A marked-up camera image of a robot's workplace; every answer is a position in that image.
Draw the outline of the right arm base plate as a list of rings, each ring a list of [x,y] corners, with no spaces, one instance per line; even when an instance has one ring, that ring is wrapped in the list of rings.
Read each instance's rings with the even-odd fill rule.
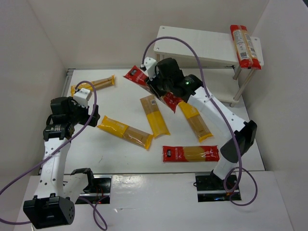
[[[209,173],[196,174],[193,186],[197,189],[198,202],[241,201],[239,186],[233,192],[226,192],[223,180]]]

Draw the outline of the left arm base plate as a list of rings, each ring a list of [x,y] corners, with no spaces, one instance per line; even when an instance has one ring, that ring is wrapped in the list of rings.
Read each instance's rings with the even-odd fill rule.
[[[111,183],[111,175],[94,175],[93,185],[82,191],[75,204],[85,204],[86,202],[81,198],[88,200],[93,205],[96,203],[110,204]]]

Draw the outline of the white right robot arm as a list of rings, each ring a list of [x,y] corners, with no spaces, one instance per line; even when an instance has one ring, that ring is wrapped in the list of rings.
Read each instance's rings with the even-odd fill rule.
[[[157,62],[146,57],[142,66],[147,71],[146,84],[151,93],[157,97],[172,93],[181,98],[204,114],[226,136],[228,141],[221,147],[221,158],[212,171],[217,178],[226,179],[254,144],[256,123],[234,114],[204,87],[200,78],[192,74],[184,75],[175,59],[166,58]]]

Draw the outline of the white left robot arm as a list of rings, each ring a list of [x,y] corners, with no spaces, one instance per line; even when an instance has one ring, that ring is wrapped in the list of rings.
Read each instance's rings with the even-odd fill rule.
[[[75,125],[96,126],[100,115],[89,115],[89,97],[59,97],[51,100],[51,114],[43,131],[44,163],[33,199],[24,202],[23,211],[35,229],[70,225],[75,218],[75,203],[91,185],[90,168],[75,169],[64,183],[64,169]]]

